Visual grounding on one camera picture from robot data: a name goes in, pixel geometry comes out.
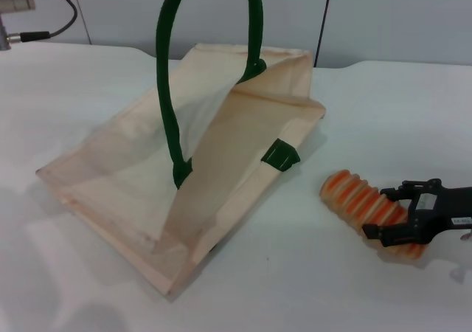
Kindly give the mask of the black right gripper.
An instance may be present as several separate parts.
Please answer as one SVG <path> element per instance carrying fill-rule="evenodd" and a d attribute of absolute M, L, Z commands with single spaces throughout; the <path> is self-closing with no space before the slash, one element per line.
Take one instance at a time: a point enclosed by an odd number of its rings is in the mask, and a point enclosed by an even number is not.
<path fill-rule="evenodd" d="M 369 240 L 383 247 L 428 244 L 441 232 L 471 228 L 471 188 L 446 188 L 440 179 L 403 181 L 398 188 L 380 190 L 390 201 L 410 200 L 406 223 L 363 224 Z"/>

